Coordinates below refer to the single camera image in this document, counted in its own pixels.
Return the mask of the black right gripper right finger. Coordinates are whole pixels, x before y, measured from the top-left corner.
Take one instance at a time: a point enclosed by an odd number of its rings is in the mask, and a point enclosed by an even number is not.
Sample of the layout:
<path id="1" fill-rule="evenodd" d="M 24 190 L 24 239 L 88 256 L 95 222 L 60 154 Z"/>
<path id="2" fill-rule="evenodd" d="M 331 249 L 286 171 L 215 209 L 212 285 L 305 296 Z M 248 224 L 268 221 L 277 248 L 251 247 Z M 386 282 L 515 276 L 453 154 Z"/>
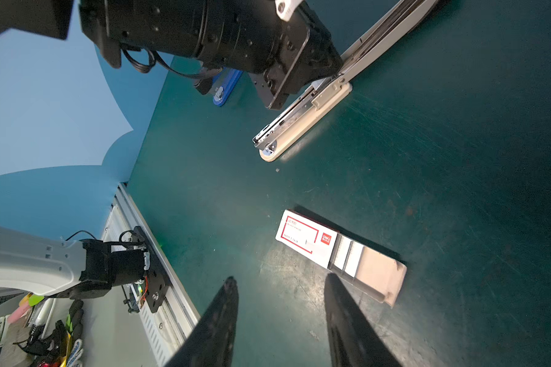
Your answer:
<path id="1" fill-rule="evenodd" d="M 334 273 L 324 282 L 324 308 L 333 366 L 400 365 Z"/>

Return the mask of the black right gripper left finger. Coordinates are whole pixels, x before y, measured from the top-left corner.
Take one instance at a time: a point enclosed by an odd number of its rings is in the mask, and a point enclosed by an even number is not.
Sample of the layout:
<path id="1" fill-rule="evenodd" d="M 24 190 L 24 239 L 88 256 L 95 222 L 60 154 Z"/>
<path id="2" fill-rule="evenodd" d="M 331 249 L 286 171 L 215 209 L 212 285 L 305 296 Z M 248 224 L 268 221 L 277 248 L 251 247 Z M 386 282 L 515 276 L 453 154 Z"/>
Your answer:
<path id="1" fill-rule="evenodd" d="M 190 335 L 165 365 L 232 365 L 237 330 L 239 292 L 234 277 L 227 278 Z"/>

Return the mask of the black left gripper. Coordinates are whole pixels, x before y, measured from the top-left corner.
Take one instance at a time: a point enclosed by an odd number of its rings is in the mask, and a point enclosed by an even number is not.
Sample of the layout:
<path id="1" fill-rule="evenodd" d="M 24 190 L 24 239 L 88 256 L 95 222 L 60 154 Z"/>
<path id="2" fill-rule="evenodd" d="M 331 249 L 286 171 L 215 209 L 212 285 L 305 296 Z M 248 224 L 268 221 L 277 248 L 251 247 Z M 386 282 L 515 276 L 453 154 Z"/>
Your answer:
<path id="1" fill-rule="evenodd" d="M 289 96 L 335 75 L 342 65 L 331 32 L 309 4 L 302 2 L 289 21 L 276 20 L 267 65 L 249 76 L 264 106 L 279 110 Z"/>

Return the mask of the beige black stapler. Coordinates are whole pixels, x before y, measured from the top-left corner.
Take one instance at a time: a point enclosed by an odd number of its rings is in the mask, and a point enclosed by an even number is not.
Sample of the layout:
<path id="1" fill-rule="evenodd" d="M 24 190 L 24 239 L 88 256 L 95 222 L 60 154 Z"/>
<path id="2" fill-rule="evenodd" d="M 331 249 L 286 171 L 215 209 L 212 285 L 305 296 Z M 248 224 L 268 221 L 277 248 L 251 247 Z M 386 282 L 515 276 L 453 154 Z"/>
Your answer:
<path id="1" fill-rule="evenodd" d="M 253 138 L 260 157 L 272 162 L 295 144 L 352 91 L 352 79 L 416 28 L 437 4 L 433 0 L 396 3 L 341 55 L 344 64 L 337 75 L 310 84 Z"/>

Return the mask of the red white staple box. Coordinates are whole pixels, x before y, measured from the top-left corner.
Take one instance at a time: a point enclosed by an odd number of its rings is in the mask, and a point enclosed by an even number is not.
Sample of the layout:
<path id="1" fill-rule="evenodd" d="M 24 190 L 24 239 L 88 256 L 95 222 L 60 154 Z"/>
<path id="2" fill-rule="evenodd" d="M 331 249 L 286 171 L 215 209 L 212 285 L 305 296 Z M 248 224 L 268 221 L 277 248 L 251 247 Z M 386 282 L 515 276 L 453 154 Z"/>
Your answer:
<path id="1" fill-rule="evenodd" d="M 275 239 L 375 301 L 396 304 L 407 274 L 401 261 L 290 210 L 283 212 Z"/>

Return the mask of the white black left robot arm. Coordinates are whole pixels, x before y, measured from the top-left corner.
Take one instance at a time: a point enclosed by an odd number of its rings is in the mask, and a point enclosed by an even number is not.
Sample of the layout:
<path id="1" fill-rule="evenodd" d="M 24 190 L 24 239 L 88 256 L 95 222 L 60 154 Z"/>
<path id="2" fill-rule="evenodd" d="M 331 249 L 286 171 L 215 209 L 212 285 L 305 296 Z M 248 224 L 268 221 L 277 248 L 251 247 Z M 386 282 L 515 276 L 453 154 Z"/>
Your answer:
<path id="1" fill-rule="evenodd" d="M 73 9 L 82 32 L 113 68 L 131 51 L 195 59 L 207 70 L 246 72 L 268 109 L 342 65 L 329 30 L 306 3 L 289 20 L 275 1 L 0 1 L 0 34 L 11 28 L 65 39 Z"/>

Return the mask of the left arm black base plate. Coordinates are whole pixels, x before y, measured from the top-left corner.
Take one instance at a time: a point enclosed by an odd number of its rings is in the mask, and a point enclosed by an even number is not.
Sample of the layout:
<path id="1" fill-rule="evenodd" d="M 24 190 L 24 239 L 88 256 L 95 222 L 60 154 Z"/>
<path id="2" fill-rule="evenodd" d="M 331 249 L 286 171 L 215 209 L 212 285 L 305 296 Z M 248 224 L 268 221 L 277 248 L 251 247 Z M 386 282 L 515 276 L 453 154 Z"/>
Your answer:
<path id="1" fill-rule="evenodd" d="M 157 313 L 165 300 L 171 281 L 159 257 L 156 245 L 141 226 L 136 226 L 134 231 L 144 239 L 144 245 L 149 253 L 150 266 L 147 272 L 148 290 L 145 292 L 145 301 L 149 310 L 152 313 Z"/>

